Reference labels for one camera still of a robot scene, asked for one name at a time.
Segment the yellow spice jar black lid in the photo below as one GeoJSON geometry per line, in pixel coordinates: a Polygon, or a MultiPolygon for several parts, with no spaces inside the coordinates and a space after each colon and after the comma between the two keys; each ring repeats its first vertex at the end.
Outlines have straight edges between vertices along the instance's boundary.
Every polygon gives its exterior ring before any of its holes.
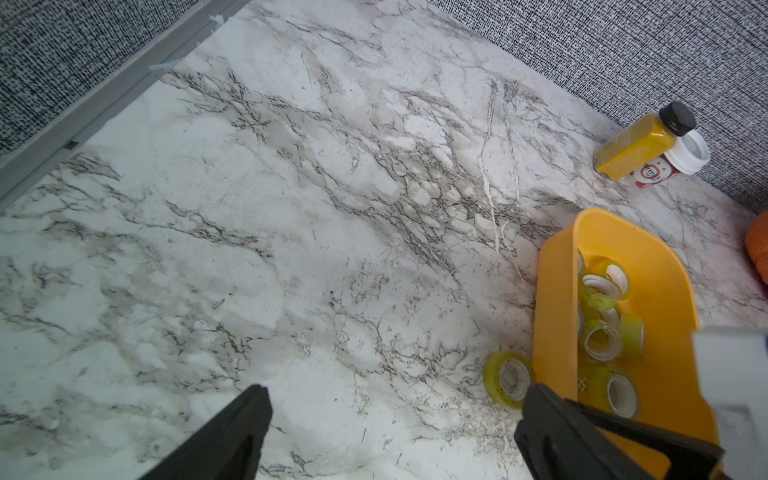
{"type": "Polygon", "coordinates": [[[594,169],[617,181],[670,150],[679,137],[696,127],[695,115],[686,104],[670,102],[598,148],[593,156],[594,169]]]}

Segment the yellow-green tape roll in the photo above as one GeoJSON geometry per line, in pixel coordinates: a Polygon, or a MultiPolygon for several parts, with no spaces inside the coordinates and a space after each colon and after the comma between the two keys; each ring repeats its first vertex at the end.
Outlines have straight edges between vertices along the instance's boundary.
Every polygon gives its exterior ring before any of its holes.
{"type": "Polygon", "coordinates": [[[484,365],[483,383],[489,397],[510,409],[520,410],[529,387],[536,383],[530,362],[514,351],[491,353],[484,365]]]}
{"type": "Polygon", "coordinates": [[[631,279],[619,262],[609,258],[599,259],[586,267],[579,276],[579,299],[587,306],[610,310],[629,297],[631,279]]]}
{"type": "Polygon", "coordinates": [[[618,308],[589,311],[580,335],[580,347],[593,360],[640,360],[644,352],[645,323],[618,308]]]}
{"type": "Polygon", "coordinates": [[[637,387],[628,374],[601,364],[582,364],[577,374],[578,401],[622,418],[640,409],[637,387]]]}

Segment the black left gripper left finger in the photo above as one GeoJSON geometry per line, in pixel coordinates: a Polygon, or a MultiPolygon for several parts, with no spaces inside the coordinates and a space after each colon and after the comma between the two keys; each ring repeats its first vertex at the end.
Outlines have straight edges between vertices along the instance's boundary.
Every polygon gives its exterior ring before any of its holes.
{"type": "Polygon", "coordinates": [[[251,385],[143,478],[254,479],[272,415],[268,389],[251,385]]]}

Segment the yellow plastic storage box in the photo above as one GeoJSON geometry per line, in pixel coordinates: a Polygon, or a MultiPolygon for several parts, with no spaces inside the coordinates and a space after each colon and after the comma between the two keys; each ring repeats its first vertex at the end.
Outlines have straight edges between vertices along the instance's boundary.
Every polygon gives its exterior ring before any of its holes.
{"type": "Polygon", "coordinates": [[[637,361],[612,367],[637,387],[640,422],[718,443],[715,417],[699,390],[692,335],[699,327],[694,290],[678,256],[658,237],[599,208],[586,209],[548,239],[539,252],[532,365],[538,382],[583,399],[577,371],[588,357],[578,346],[578,260],[617,261],[630,278],[619,308],[645,324],[637,361]]]}

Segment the grey clear tape roll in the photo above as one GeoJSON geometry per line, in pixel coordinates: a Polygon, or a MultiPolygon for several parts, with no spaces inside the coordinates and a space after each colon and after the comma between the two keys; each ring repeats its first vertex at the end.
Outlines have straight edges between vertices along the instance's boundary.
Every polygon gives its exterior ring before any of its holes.
{"type": "Polygon", "coordinates": [[[577,275],[582,277],[585,274],[586,262],[580,249],[577,250],[577,275]]]}

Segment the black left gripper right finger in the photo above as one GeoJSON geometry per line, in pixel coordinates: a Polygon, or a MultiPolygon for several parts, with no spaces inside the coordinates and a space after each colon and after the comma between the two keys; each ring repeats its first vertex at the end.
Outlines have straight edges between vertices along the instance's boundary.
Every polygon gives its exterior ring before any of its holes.
{"type": "Polygon", "coordinates": [[[528,388],[522,415],[514,440],[535,479],[650,479],[604,431],[663,454],[667,479],[708,479],[724,455],[716,444],[563,399],[541,383],[528,388]]]}

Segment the orange decorative pumpkin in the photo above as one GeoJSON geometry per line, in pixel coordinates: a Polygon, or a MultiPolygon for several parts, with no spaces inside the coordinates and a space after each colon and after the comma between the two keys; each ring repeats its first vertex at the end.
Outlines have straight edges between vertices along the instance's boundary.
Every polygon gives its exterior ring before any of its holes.
{"type": "Polygon", "coordinates": [[[745,248],[764,284],[768,283],[768,211],[762,212],[747,229],[745,248]]]}

